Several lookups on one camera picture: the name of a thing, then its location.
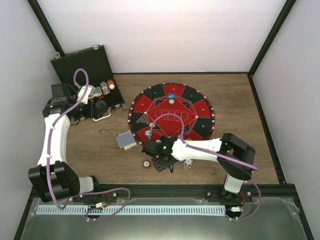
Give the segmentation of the brown chip stack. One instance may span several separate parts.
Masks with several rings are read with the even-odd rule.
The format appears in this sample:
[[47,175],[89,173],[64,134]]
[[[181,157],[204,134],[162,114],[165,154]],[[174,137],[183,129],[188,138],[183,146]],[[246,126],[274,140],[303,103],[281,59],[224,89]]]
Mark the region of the brown chip stack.
[[145,160],[143,163],[142,163],[142,166],[143,168],[145,169],[149,169],[151,167],[151,162],[149,160]]

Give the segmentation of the green chip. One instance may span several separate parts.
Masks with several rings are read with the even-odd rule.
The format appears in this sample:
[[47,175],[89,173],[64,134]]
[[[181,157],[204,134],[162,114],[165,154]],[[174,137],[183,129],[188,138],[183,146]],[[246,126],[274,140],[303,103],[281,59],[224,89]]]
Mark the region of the green chip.
[[152,132],[150,130],[146,130],[144,134],[146,137],[150,137],[152,135]]

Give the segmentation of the blue small blind button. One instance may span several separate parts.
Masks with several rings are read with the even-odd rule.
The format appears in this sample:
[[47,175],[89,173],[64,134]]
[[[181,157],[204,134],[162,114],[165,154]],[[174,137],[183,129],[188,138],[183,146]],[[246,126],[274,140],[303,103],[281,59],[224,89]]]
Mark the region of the blue small blind button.
[[176,95],[175,95],[174,93],[169,93],[169,94],[167,95],[167,98],[168,98],[169,100],[174,100],[174,99],[176,98]]

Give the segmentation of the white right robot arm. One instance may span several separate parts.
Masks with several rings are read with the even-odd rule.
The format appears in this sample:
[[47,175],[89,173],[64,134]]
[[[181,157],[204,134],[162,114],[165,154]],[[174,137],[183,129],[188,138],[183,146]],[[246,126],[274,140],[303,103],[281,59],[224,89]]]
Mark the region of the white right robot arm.
[[211,140],[185,140],[179,137],[148,139],[142,146],[142,153],[151,157],[158,172],[173,170],[175,163],[190,167],[193,161],[219,163],[226,171],[223,198],[229,202],[240,196],[243,183],[252,179],[256,149],[231,133]]

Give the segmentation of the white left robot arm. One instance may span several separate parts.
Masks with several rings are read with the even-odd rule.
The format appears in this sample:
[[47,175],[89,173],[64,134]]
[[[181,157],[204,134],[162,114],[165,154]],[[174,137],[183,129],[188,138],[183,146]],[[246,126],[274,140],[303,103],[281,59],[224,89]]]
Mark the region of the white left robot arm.
[[107,112],[102,101],[94,103],[95,87],[82,86],[75,90],[67,83],[51,86],[52,98],[46,103],[42,115],[45,122],[43,149],[37,166],[29,169],[28,178],[44,203],[80,194],[91,202],[102,196],[98,179],[92,176],[78,177],[67,164],[67,134],[71,119],[98,120]]

